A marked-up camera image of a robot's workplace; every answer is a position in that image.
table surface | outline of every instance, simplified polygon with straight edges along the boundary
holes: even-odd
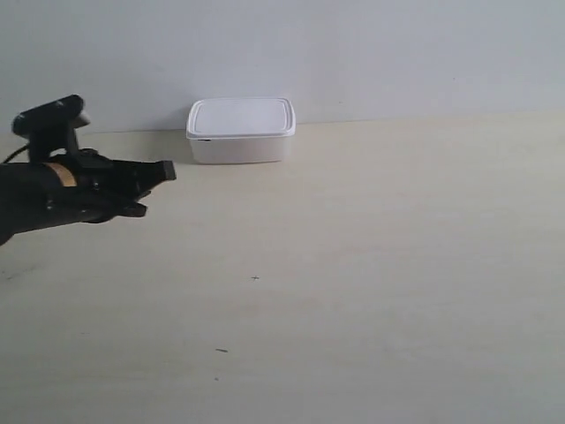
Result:
[[[293,143],[202,166],[182,132],[84,137],[178,180],[2,247],[0,421],[562,423],[565,113]]]

